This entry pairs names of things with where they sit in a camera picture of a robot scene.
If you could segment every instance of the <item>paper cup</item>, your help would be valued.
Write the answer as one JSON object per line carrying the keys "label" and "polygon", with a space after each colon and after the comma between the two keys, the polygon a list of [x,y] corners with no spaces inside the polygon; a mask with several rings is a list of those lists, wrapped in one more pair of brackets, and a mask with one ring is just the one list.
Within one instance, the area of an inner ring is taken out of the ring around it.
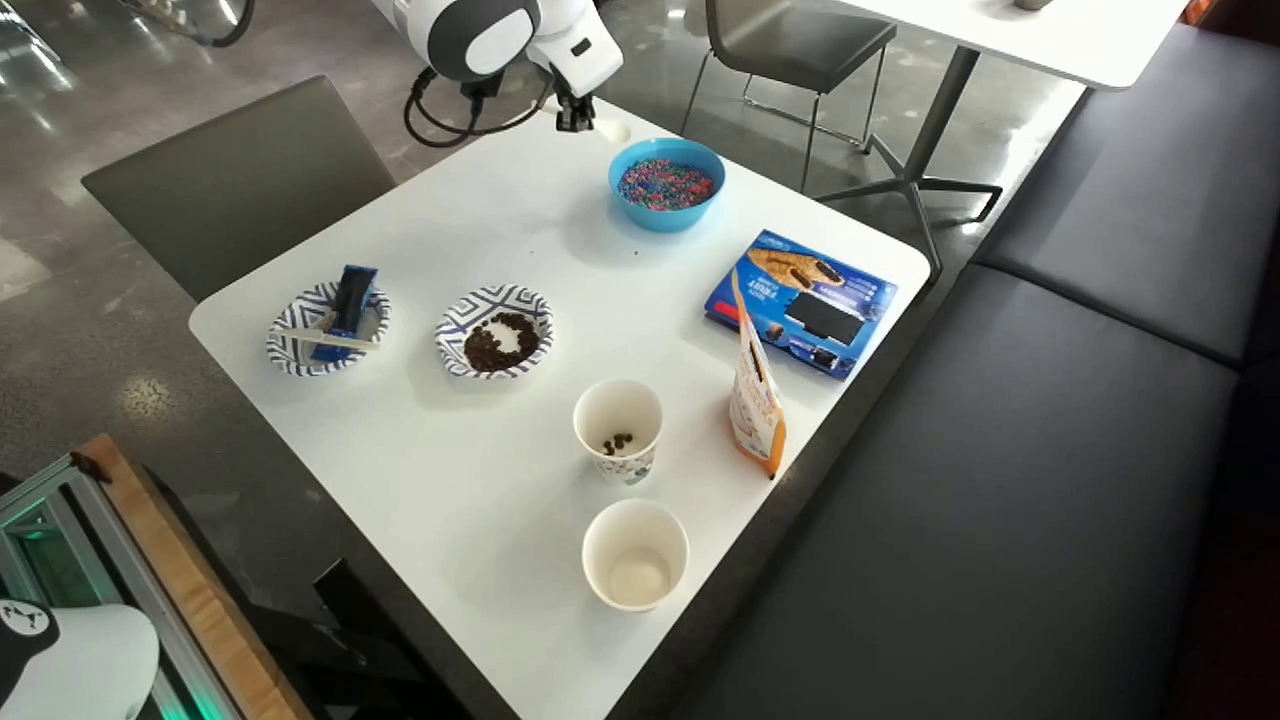
{"label": "paper cup", "polygon": [[639,482],[654,470],[664,405],[650,384],[605,380],[574,407],[574,431],[593,468],[616,482]]}
{"label": "paper cup", "polygon": [[610,502],[586,534],[586,575],[620,612],[650,612],[685,578],[685,525],[654,500]]}

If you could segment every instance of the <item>patterned plate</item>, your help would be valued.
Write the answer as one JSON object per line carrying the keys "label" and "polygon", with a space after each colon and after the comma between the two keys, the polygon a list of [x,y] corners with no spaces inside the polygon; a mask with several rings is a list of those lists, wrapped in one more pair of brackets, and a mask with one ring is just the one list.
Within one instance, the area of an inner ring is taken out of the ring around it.
{"label": "patterned plate", "polygon": [[[318,345],[286,336],[292,327],[333,324],[333,301],[337,301],[337,285],[318,285],[295,301],[289,301],[286,311],[272,319],[268,356],[289,376],[330,376],[330,370],[354,369],[365,356],[365,351],[342,351],[342,358],[311,358]],[[365,294],[365,316],[356,336],[367,336],[378,345],[383,327],[390,327],[390,301],[371,289]]]}
{"label": "patterned plate", "polygon": [[552,307],[519,285],[490,285],[460,294],[435,324],[453,376],[516,380],[552,349]]}

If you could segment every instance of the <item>couch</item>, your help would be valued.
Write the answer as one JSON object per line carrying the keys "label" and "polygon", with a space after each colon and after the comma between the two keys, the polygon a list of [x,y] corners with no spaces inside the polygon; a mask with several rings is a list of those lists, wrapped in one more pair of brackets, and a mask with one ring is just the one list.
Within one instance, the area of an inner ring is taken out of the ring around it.
{"label": "couch", "polygon": [[1235,691],[1198,678],[1241,654],[1203,645],[1250,606],[1228,526],[1280,547],[1277,238],[1280,52],[1178,29],[1138,88],[1079,100],[675,714],[1146,720]]}

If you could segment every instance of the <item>coffee cup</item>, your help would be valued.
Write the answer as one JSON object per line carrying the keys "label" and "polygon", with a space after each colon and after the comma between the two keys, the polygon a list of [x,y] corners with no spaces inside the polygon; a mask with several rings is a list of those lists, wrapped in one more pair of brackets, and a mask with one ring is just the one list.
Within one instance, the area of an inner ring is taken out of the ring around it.
{"label": "coffee cup", "polygon": [[593,384],[574,407],[574,431],[589,465],[616,482],[654,476],[662,429],[664,405],[637,380]]}
{"label": "coffee cup", "polygon": [[616,612],[650,612],[687,569],[685,525],[654,500],[610,502],[586,534],[586,575]]}

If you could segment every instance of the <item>box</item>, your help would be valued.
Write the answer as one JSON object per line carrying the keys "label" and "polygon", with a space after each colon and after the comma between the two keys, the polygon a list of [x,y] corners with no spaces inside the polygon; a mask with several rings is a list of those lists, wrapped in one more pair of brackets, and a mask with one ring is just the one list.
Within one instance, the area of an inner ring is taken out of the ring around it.
{"label": "box", "polygon": [[[767,228],[737,261],[737,276],[762,341],[836,380],[858,369],[894,301],[887,281]],[[707,316],[737,327],[733,270],[707,294]]]}

